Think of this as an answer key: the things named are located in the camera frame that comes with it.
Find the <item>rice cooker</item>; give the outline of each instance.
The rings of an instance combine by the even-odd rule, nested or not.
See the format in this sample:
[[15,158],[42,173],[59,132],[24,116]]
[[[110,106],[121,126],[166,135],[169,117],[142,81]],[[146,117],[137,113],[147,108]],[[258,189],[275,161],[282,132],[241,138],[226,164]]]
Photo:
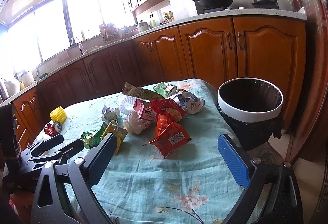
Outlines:
[[32,71],[25,71],[17,73],[17,77],[20,83],[24,83],[24,86],[27,87],[36,81],[33,78]]

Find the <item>white countertop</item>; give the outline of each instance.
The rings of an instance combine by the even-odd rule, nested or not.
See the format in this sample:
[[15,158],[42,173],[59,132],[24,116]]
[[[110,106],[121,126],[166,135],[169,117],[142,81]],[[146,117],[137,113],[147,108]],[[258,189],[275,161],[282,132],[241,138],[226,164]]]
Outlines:
[[18,98],[19,96],[21,96],[22,94],[24,94],[25,92],[27,92],[28,90],[30,90],[31,88],[33,88],[34,86],[39,84],[40,82],[44,81],[45,79],[47,79],[51,75],[55,74],[56,72],[60,71],[61,69],[69,66],[70,64],[72,64],[72,63],[74,63],[74,62],[76,62],[76,61],[78,61],[82,58],[85,58],[87,56],[90,56],[90,55],[92,55],[92,54],[94,54],[98,51],[101,51],[105,48],[114,46],[118,43],[123,43],[123,42],[129,41],[129,40],[135,39],[139,36],[143,36],[143,35],[146,35],[148,33],[158,31],[158,30],[161,30],[161,29],[165,29],[165,28],[168,28],[168,27],[171,27],[171,26],[176,26],[176,25],[179,25],[179,24],[182,24],[182,23],[192,22],[192,21],[196,21],[196,20],[203,20],[203,19],[208,19],[208,18],[215,18],[215,17],[239,16],[239,15],[268,15],[268,16],[280,16],[280,17],[285,17],[285,18],[299,19],[299,20],[307,20],[306,14],[303,14],[303,13],[280,10],[280,9],[265,9],[265,8],[245,8],[245,9],[223,10],[223,11],[200,14],[200,15],[188,17],[188,18],[185,18],[185,19],[182,19],[182,20],[176,20],[174,22],[170,22],[170,23],[167,23],[167,24],[164,24],[164,25],[154,27],[152,29],[149,29],[147,31],[144,31],[142,33],[134,35],[131,38],[126,38],[126,39],[123,39],[123,40],[116,41],[114,43],[104,45],[103,47],[101,47],[99,49],[96,49],[96,50],[94,50],[90,53],[87,53],[86,55],[81,55],[81,56],[77,57],[76,59],[66,63],[65,65],[55,69],[53,72],[49,73],[47,76],[43,77],[38,82],[27,86],[26,88],[24,88],[23,90],[21,90],[17,94],[11,96],[6,101],[2,102],[0,104],[0,106],[4,106],[4,105],[7,105],[7,104],[11,103],[16,98]]

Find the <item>blue gripper pad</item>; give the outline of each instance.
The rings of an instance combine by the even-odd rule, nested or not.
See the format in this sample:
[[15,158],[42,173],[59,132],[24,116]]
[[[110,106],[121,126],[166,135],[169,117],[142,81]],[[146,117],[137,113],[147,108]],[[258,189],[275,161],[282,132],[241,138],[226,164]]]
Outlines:
[[254,169],[252,170],[251,167],[248,167],[245,164],[234,147],[238,148],[227,134],[222,134],[219,136],[218,149],[220,154],[226,162],[236,183],[246,189],[250,182],[250,174],[253,174]]

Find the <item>yellow wrapper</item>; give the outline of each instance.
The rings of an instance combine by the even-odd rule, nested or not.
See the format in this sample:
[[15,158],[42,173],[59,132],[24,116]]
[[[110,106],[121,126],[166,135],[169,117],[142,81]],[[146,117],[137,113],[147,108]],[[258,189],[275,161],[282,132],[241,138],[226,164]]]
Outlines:
[[121,142],[123,142],[125,136],[127,135],[128,131],[126,129],[123,129],[121,127],[119,127],[117,121],[112,120],[107,128],[105,129],[103,135],[101,136],[101,139],[104,139],[104,137],[111,132],[112,134],[114,134],[116,136],[117,139],[117,146],[116,146],[116,150],[115,150],[115,155],[117,155],[118,150],[121,146]]

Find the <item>red wrapper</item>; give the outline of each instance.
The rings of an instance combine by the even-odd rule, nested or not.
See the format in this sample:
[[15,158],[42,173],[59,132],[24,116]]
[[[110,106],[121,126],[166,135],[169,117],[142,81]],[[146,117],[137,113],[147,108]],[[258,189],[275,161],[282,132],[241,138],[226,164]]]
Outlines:
[[174,122],[180,121],[186,115],[186,111],[184,111],[182,107],[171,98],[157,100],[150,99],[150,104],[156,114],[168,116]]
[[176,122],[169,123],[170,121],[171,120],[167,116],[159,115],[156,126],[155,140],[149,142],[157,147],[164,158],[169,152],[191,140],[186,130],[181,125]]
[[136,99],[133,109],[137,112],[139,118],[144,120],[156,121],[156,113],[151,108],[151,104],[144,100]]

